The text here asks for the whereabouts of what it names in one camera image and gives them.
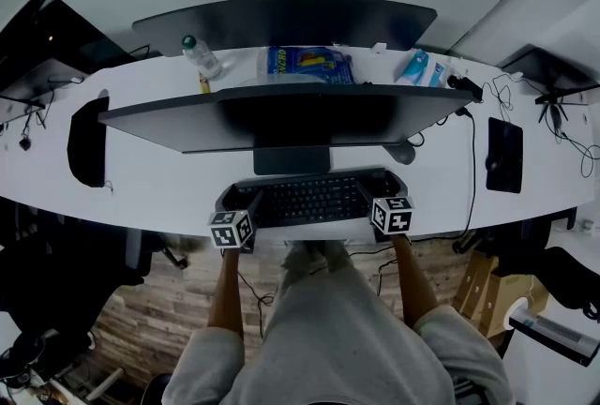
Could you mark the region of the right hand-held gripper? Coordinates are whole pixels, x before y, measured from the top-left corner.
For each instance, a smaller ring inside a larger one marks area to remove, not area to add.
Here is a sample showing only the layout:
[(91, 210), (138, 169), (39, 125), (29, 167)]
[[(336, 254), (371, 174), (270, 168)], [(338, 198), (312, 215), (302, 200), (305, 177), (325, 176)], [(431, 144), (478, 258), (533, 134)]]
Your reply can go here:
[(371, 226), (377, 243), (385, 242), (389, 237), (407, 234), (413, 219), (413, 199), (408, 196), (408, 187), (393, 172), (385, 171), (387, 197), (374, 198), (372, 192), (361, 182), (355, 186), (371, 206)]

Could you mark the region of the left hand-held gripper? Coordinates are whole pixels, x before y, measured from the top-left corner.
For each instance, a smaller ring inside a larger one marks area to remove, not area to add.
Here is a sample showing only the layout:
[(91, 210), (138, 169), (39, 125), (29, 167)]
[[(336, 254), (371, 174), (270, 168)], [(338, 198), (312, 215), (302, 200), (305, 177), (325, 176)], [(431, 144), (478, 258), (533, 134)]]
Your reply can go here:
[(255, 216), (262, 199), (263, 192), (259, 191), (247, 210), (237, 210), (237, 186), (231, 185), (221, 193), (215, 203), (216, 212), (208, 221), (212, 243), (216, 249), (237, 249), (240, 253), (253, 252)]

